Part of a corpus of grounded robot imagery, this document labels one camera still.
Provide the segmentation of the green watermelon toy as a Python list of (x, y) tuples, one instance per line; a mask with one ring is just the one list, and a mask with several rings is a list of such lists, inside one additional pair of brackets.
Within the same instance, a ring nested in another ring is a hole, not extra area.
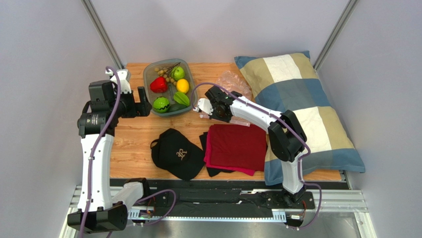
[(158, 97), (153, 102), (153, 109), (157, 113), (166, 113), (170, 107), (170, 101), (166, 97)]

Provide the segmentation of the clear zip top bag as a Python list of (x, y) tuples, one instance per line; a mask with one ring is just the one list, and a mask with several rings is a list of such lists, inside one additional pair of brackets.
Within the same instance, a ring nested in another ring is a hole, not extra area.
[[(223, 72), (218, 79), (216, 80), (215, 84), (222, 86), (223, 88), (227, 89), (228, 91), (236, 91), (246, 97), (248, 100), (252, 100), (252, 90), (251, 87), (248, 85), (247, 81), (240, 76), (230, 70)], [(200, 113), (200, 118), (202, 119), (210, 119), (209, 115), (205, 112)], [(242, 126), (250, 126), (250, 122), (245, 119), (241, 119), (239, 117), (232, 117), (230, 123), (242, 125)]]

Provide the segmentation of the brown longan bunch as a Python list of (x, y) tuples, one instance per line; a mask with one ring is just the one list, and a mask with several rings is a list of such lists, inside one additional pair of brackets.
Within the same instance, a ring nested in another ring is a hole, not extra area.
[(163, 77), (167, 83), (171, 83), (175, 86), (177, 83), (173, 76), (178, 67), (180, 67), (180, 62), (174, 63), (170, 66), (155, 67), (154, 71), (158, 76)]

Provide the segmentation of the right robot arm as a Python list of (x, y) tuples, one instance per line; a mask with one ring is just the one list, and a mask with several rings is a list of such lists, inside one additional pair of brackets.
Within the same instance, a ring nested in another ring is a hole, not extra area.
[(283, 202), (287, 207), (302, 204), (306, 185), (301, 160), (310, 153), (310, 149), (294, 112), (287, 110), (282, 113), (265, 108), (240, 93), (229, 92), (219, 85), (214, 85), (205, 93), (205, 98), (198, 100), (195, 110), (223, 122), (230, 122), (232, 117), (245, 119), (264, 130), (272, 153), (281, 162)]

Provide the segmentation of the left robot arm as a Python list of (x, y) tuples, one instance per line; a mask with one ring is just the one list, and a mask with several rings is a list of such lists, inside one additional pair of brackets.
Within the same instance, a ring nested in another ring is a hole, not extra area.
[(135, 102), (133, 90), (123, 86), (112, 80), (90, 83), (90, 100), (77, 121), (83, 152), (82, 191), (67, 225), (80, 234), (124, 230), (131, 207), (149, 193), (145, 178), (132, 178), (111, 195), (110, 158), (118, 120), (146, 117), (152, 109), (144, 87), (138, 87), (140, 101)]

